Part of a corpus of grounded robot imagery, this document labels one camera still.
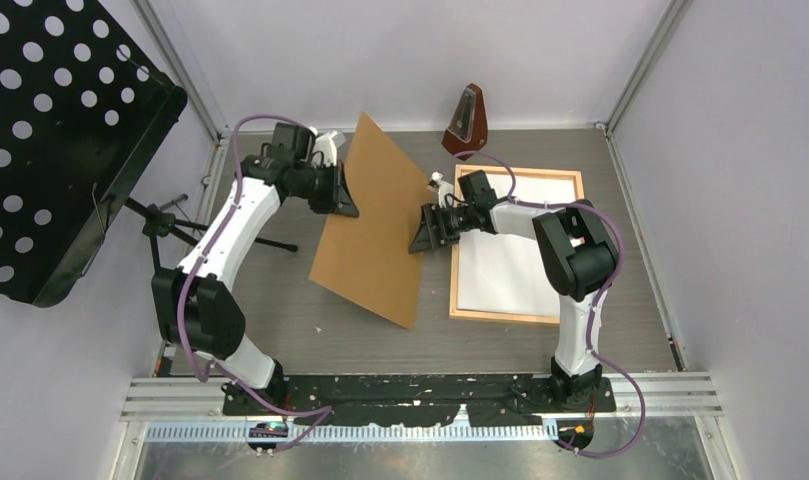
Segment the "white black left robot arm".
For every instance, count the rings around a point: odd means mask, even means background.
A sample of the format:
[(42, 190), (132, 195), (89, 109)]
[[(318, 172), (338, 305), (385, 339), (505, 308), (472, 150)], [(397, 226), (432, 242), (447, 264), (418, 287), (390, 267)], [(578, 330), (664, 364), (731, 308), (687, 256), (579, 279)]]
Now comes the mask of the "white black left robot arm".
[(248, 400), (264, 414), (285, 405), (282, 367), (247, 336), (232, 290), (259, 232), (287, 199), (304, 200), (318, 214), (358, 217), (339, 160), (345, 142), (337, 130), (277, 122), (260, 152), (239, 160), (222, 208), (187, 256), (152, 278), (163, 339), (248, 386)]

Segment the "brown cardboard backing board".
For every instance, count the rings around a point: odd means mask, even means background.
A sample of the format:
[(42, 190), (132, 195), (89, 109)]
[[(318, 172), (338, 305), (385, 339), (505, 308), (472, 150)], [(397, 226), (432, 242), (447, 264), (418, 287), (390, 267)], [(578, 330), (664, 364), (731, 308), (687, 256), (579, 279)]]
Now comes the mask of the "brown cardboard backing board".
[(409, 246), (430, 200), (428, 176), (365, 112), (344, 161), (357, 218), (325, 222), (309, 279), (406, 329), (415, 326), (423, 260)]

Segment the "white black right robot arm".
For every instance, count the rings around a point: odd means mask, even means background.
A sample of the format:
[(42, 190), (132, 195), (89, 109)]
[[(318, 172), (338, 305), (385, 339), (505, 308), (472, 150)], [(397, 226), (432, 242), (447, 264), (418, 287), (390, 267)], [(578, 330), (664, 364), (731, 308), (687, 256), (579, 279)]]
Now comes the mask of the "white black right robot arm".
[(456, 245), (469, 231), (512, 235), (535, 241), (545, 276), (559, 296), (559, 340), (551, 358), (542, 404), (576, 410), (602, 387), (603, 359), (598, 353), (600, 307), (620, 273), (620, 236), (591, 202), (524, 202), (512, 193), (500, 196), (482, 170), (459, 178), (461, 194), (435, 172), (428, 188), (436, 195), (421, 208), (409, 253)]

